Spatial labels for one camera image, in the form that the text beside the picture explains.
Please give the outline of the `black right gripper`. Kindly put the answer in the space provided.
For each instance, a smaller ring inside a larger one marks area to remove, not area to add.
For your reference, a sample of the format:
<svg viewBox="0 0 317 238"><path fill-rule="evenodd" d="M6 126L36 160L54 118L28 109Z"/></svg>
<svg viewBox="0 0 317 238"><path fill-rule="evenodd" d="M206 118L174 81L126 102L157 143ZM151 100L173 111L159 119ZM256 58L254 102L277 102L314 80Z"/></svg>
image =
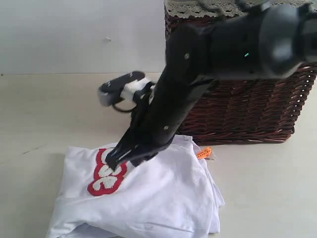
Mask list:
<svg viewBox="0 0 317 238"><path fill-rule="evenodd" d="M142 99L131 114L131 123L119 143L105 158L115 171L129 162L137 167L165 150L173 138L173 100Z"/></svg>

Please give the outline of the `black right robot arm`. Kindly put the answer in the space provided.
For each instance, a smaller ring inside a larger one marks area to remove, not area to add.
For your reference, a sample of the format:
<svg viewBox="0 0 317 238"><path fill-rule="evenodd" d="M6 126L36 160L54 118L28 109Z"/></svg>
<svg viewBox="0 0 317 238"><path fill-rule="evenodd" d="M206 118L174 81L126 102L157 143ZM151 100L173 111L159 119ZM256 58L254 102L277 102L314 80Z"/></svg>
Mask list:
<svg viewBox="0 0 317 238"><path fill-rule="evenodd" d="M317 13L309 3L236 5L243 16L175 31L158 82L133 71L99 87L105 107L135 103L128 110L129 128L106 156L112 170L127 161L138 166L165 150L197 101L219 81L284 79L301 64L316 62Z"/></svg>

